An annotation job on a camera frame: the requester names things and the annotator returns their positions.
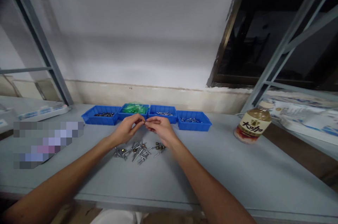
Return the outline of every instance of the metal rack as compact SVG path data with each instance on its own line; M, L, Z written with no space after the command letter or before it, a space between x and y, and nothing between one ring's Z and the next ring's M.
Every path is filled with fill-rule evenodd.
M49 72L51 78L53 79L55 86L57 90L59 91L63 102L66 105L72 105L73 100L70 96L66 83L62 77L61 71L57 65L53 52L49 46L45 33L42 30L41 24L35 13L32 3L30 2L30 0L15 0L15 2L17 3L20 9L20 12L35 41L35 44L41 54L41 57L46 67L0 70L0 74L23 73L23 72L34 72L34 71L46 70Z
M331 9L319 20L312 24L313 20L315 19L325 1L326 0L303 1L295 18L291 22L290 27L284 34L264 72L262 73L257 84L255 85L251 95L243 106L241 113L244 113L252 107L255 107L258 102L263 98L263 95L270 88L270 86L296 91L326 100L338 101L338 96L333 94L274 82L295 48L311 35L313 35L329 22L331 22L333 19L338 17L338 5L336 5L333 9Z

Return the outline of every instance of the dark window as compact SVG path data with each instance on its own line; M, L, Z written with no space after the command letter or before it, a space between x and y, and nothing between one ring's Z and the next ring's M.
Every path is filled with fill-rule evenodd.
M242 0L212 85L255 85L303 0ZM326 0L316 19L338 4ZM276 82L335 90L338 79L338 18L296 47Z

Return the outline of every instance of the blue sorting tray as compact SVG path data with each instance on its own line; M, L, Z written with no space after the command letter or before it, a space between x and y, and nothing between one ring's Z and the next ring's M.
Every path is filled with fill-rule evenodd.
M127 107L129 103L126 103L122 106L121 110L119 111L119 120L124 120L126 117L129 117L131 115L134 115L134 113L123 113L122 110ZM144 104L144 107L148 108L147 111L145 112L145 114L141 114L141 116L144 117L144 119L147 119L147 114L148 114L148 110L149 110L149 105L148 104Z
M199 123L182 122L181 119L196 119ZM180 130L207 132L212 125L208 117L201 111L177 111Z
M173 116L166 116L161 114L156 114L157 112L169 112L170 114L173 114ZM148 110L148 117L166 117L171 124L176 124L177 121L177 112L176 108L174 106L164 106L164 105L151 105Z
M96 105L86 111L81 117L83 118L86 124L98 124L98 125L107 125L114 126L119 119L119 111L121 106L105 106L105 105ZM99 113L114 113L112 117L98 117L94 116Z

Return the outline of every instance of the white table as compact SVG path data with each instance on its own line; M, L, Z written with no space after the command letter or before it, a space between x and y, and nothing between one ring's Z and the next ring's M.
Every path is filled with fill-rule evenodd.
M78 104L50 122L82 121L93 105ZM281 151L265 137L254 145L238 141L233 131L240 121L234 115L206 114L209 132L175 132L197 160L219 180L256 218L338 223L338 194ZM13 151L20 138L0 141L0 192L22 195L76 160L114 126L85 125L84 135L35 169L13 169ZM129 142L143 136L147 146L159 141L156 134L141 128ZM98 207L138 211L201 210L183 171L169 150L142 165L112 158L112 152L86 179L75 199L95 202Z

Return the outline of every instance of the bottle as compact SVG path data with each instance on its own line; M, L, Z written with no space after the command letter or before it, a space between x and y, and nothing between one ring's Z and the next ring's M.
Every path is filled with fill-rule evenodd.
M234 131L235 137L244 143L255 143L271 123L269 109L273 106L273 103L261 101L257 108L248 110Z

